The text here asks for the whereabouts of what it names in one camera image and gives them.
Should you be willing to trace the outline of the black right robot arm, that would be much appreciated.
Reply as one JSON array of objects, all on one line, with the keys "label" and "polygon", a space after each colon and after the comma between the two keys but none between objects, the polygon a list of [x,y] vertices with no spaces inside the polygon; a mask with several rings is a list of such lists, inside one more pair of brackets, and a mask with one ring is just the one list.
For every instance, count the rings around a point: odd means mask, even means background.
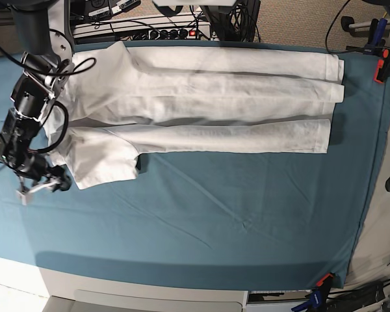
[{"label": "black right robot arm", "polygon": [[[7,1],[6,5],[25,51],[17,60],[0,46],[0,52],[23,69],[10,97],[14,106],[0,132],[0,163],[18,177],[17,194],[26,200],[42,189],[66,191],[72,185],[65,169],[51,166],[46,156],[68,130],[69,113],[58,98],[69,77],[82,71],[72,61],[69,1]],[[46,148],[32,149],[31,142],[55,107],[64,117],[59,137]]]}]

